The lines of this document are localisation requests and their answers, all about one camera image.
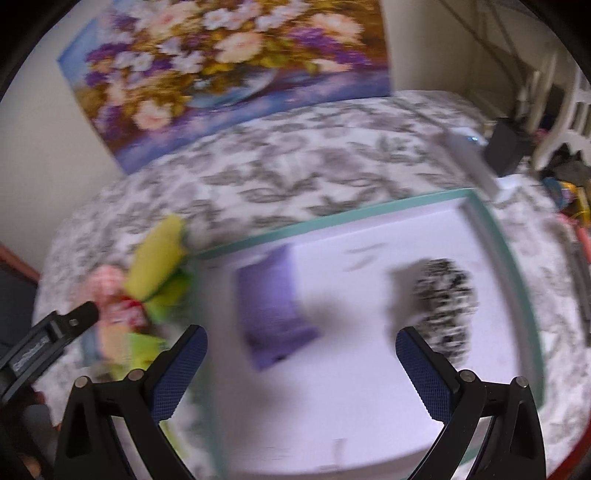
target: painted flower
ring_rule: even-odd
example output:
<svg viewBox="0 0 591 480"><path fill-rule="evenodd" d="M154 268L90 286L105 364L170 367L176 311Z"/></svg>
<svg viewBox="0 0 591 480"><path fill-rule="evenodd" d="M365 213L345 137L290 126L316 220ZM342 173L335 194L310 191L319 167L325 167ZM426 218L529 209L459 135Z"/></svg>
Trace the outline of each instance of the painted flower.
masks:
<svg viewBox="0 0 591 480"><path fill-rule="evenodd" d="M258 17L261 14L261 6L255 1L246 1L238 7L236 12L246 21Z"/></svg>
<svg viewBox="0 0 591 480"><path fill-rule="evenodd" d="M151 77L158 72L165 72L173 67L172 62L169 59L157 59L154 60L149 70L146 70L146 77Z"/></svg>
<svg viewBox="0 0 591 480"><path fill-rule="evenodd" d="M117 31L117 30L114 30L111 32L109 39L113 43L127 43L127 45L133 43L135 40L134 36L131 33L121 32L121 31Z"/></svg>
<svg viewBox="0 0 591 480"><path fill-rule="evenodd" d="M255 26L257 32L266 32L272 28L279 28L283 25L285 20L281 17L275 17L273 15L263 15L255 20Z"/></svg>
<svg viewBox="0 0 591 480"><path fill-rule="evenodd" d="M300 14L301 11L292 5L280 5L273 9L273 17L281 18L283 21L293 20Z"/></svg>
<svg viewBox="0 0 591 480"><path fill-rule="evenodd" d="M179 37L171 37L167 41L158 45L160 53L166 55L180 55L181 53L181 39Z"/></svg>
<svg viewBox="0 0 591 480"><path fill-rule="evenodd" d="M336 54L336 60L347 65L356 65L362 67L371 66L371 60L360 51L343 50Z"/></svg>
<svg viewBox="0 0 591 480"><path fill-rule="evenodd" d="M141 72L133 72L127 77L129 88L137 88L145 83L145 77Z"/></svg>
<svg viewBox="0 0 591 480"><path fill-rule="evenodd" d="M121 136L121 130L117 127L117 120L120 116L121 107L105 105L101 107L92 122L104 139L117 140Z"/></svg>
<svg viewBox="0 0 591 480"><path fill-rule="evenodd" d="M197 73L203 68L203 60L203 54L200 51L194 51L189 55L176 56L172 59L172 65L181 73Z"/></svg>
<svg viewBox="0 0 591 480"><path fill-rule="evenodd" d="M193 2L180 2L157 12L149 21L147 28L150 35L160 37L170 32L175 25L179 25L197 12Z"/></svg>
<svg viewBox="0 0 591 480"><path fill-rule="evenodd" d="M224 27L228 30L238 30L246 20L248 19L244 18L239 13L233 12L230 14L228 21L224 23Z"/></svg>
<svg viewBox="0 0 591 480"><path fill-rule="evenodd" d="M101 72L92 71L86 75L86 84L89 87L96 87L100 83L104 83L107 80L107 75Z"/></svg>
<svg viewBox="0 0 591 480"><path fill-rule="evenodd" d="M318 65L322 73L346 72L351 69L351 65L338 63L333 60L315 59L312 63Z"/></svg>
<svg viewBox="0 0 591 480"><path fill-rule="evenodd" d="M119 30L134 30L137 19L131 15L114 15L112 19L113 26Z"/></svg>
<svg viewBox="0 0 591 480"><path fill-rule="evenodd" d="M153 100L144 100L133 120L140 130L155 131L166 127L172 120L170 104L158 106Z"/></svg>
<svg viewBox="0 0 591 480"><path fill-rule="evenodd" d="M263 35L256 32L238 32L216 44L221 50L216 60L220 63L241 63L261 51Z"/></svg>
<svg viewBox="0 0 591 480"><path fill-rule="evenodd" d="M208 38L207 34L189 35L186 38L187 46L189 46L190 48L197 48L199 45L201 45L201 42L203 40L206 40L207 38Z"/></svg>
<svg viewBox="0 0 591 480"><path fill-rule="evenodd" d="M220 28L230 20L231 13L227 8L218 8L212 12L207 12L203 16L203 26L208 30Z"/></svg>
<svg viewBox="0 0 591 480"><path fill-rule="evenodd" d="M131 65L134 72L145 72L152 66L153 61L154 56L151 53L145 51L137 55Z"/></svg>
<svg viewBox="0 0 591 480"><path fill-rule="evenodd" d="M119 82L123 79L123 75L119 70L113 70L107 75L107 83Z"/></svg>
<svg viewBox="0 0 591 480"><path fill-rule="evenodd" d="M339 42L325 35L321 28L295 28L288 36L304 47L318 48L325 55L335 54L343 49Z"/></svg>
<svg viewBox="0 0 591 480"><path fill-rule="evenodd" d="M291 0L290 7L296 9L301 14L310 8L310 6L302 0Z"/></svg>
<svg viewBox="0 0 591 480"><path fill-rule="evenodd" d="M110 105L121 106L127 99L125 85L122 81L112 82L106 90L107 100Z"/></svg>
<svg viewBox="0 0 591 480"><path fill-rule="evenodd" d="M359 43L363 31L355 20L342 14L316 14L310 18L310 24L341 43Z"/></svg>
<svg viewBox="0 0 591 480"><path fill-rule="evenodd" d="M127 50L126 43L103 43L100 47L88 52L86 61L94 63L97 61L114 58L119 52Z"/></svg>
<svg viewBox="0 0 591 480"><path fill-rule="evenodd" d="M212 84L212 81L209 79L195 80L195 82L193 83L193 88L195 88L196 90L203 90L203 89L209 87L211 84Z"/></svg>
<svg viewBox="0 0 591 480"><path fill-rule="evenodd" d="M135 19L134 29L136 32L139 32L148 26L154 16L154 10L152 10L145 2L136 2L129 10L128 14Z"/></svg>
<svg viewBox="0 0 591 480"><path fill-rule="evenodd" d="M150 75L147 75L149 72L150 70L144 72L144 79L139 82L139 86L148 87L150 89L155 90L160 89L162 85L161 82L166 76L166 71L159 70L157 72L150 73Z"/></svg>
<svg viewBox="0 0 591 480"><path fill-rule="evenodd" d="M113 67L116 69L124 69L129 67L135 60L135 53L132 51L122 51L117 54L113 61Z"/></svg>
<svg viewBox="0 0 591 480"><path fill-rule="evenodd" d="M104 59L101 61L96 62L92 68L97 72L101 72L104 74L111 73L113 67L113 60L111 59Z"/></svg>

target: white wall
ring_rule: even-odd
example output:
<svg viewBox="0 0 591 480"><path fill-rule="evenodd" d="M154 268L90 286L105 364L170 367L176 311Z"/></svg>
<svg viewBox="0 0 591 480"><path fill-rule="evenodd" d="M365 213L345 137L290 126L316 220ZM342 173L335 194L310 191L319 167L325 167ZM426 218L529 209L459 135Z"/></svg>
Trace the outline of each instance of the white wall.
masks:
<svg viewBox="0 0 591 480"><path fill-rule="evenodd" d="M38 270L60 222L122 175L56 61L108 3L76 5L37 44L0 103L0 242Z"/></svg>
<svg viewBox="0 0 591 480"><path fill-rule="evenodd" d="M474 0L448 3L475 20ZM382 0L382 9L396 89L464 94L475 43L456 19L437 0Z"/></svg>
<svg viewBox="0 0 591 480"><path fill-rule="evenodd" d="M497 10L501 21L515 43L519 57L532 68L539 69L541 67L546 46L552 45L560 49L562 54L558 58L554 82L560 86L567 85L571 79L571 67L568 61L570 55L550 27L537 18L532 18L510 8L498 7ZM508 50L497 23L490 15L486 26L490 42L504 50Z"/></svg>
<svg viewBox="0 0 591 480"><path fill-rule="evenodd" d="M397 89L463 93L473 44L436 0L382 0ZM0 242L40 270L60 222L122 174L57 58L109 0L82 0L36 46L0 103ZM453 0L467 18L473 0Z"/></svg>

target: black clamp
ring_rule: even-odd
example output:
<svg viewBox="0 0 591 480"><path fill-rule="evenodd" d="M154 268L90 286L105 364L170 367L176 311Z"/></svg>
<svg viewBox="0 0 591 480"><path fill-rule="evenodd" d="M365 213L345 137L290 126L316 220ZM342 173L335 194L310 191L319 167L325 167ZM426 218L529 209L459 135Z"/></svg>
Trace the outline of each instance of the black clamp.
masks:
<svg viewBox="0 0 591 480"><path fill-rule="evenodd" d="M546 478L540 419L527 379L506 385L483 382L470 370L457 372L413 327L398 332L396 353L431 417L444 423L408 480L451 478L484 417L491 423L467 479Z"/></svg>
<svg viewBox="0 0 591 480"><path fill-rule="evenodd" d="M207 334L190 326L144 371L95 384L79 377L70 393L57 447L56 480L135 480L113 426L125 420L144 465L155 480L193 480L158 426L169 419L207 352Z"/></svg>
<svg viewBox="0 0 591 480"><path fill-rule="evenodd" d="M32 384L63 353L75 338L99 319L94 303L85 304L65 315L50 313L37 323L0 361L0 407Z"/></svg>

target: purple sponge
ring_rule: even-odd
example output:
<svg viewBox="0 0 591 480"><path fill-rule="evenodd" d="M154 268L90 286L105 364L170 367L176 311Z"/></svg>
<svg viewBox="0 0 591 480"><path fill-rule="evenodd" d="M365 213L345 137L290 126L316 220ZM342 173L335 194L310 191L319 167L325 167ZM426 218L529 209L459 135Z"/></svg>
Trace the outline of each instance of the purple sponge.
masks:
<svg viewBox="0 0 591 480"><path fill-rule="evenodd" d="M264 370L319 336L296 305L289 245L237 273L238 319L252 359Z"/></svg>

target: metal screw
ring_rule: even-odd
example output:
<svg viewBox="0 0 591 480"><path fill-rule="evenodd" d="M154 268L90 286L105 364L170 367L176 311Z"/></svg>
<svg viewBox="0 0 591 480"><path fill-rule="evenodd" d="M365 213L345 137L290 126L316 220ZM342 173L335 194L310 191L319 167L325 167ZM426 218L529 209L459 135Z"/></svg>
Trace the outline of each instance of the metal screw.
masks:
<svg viewBox="0 0 591 480"><path fill-rule="evenodd" d="M74 382L76 388L82 388L88 383L88 377L78 377Z"/></svg>
<svg viewBox="0 0 591 480"><path fill-rule="evenodd" d="M515 383L517 383L517 385L519 385L522 388L527 387L530 383L527 381L527 378L525 377L517 377L515 379Z"/></svg>
<svg viewBox="0 0 591 480"><path fill-rule="evenodd" d="M464 382L471 383L471 382L474 382L474 380L476 380L476 375L471 370L462 370L460 372L460 378Z"/></svg>
<svg viewBox="0 0 591 480"><path fill-rule="evenodd" d="M127 374L127 378L132 381L138 381L140 378L144 376L144 371L141 368L136 368Z"/></svg>

